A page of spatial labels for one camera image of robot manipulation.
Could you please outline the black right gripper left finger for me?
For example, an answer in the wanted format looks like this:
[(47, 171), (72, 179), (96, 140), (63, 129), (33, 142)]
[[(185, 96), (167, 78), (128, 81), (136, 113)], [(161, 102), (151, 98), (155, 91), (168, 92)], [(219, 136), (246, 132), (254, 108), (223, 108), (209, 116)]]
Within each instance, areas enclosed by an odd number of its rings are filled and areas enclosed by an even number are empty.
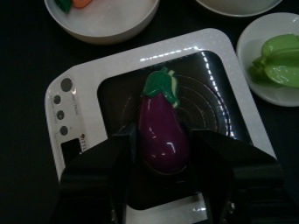
[(125, 224), (135, 160), (136, 126), (131, 124), (65, 167), (51, 224)]

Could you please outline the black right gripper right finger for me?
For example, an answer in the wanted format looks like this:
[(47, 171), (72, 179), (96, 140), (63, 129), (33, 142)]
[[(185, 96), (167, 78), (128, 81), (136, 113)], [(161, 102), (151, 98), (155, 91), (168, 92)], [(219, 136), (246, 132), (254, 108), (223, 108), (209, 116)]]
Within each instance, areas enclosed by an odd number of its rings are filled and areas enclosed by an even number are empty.
[(282, 166), (259, 148), (195, 130), (191, 163), (209, 224), (299, 224), (299, 206), (284, 188)]

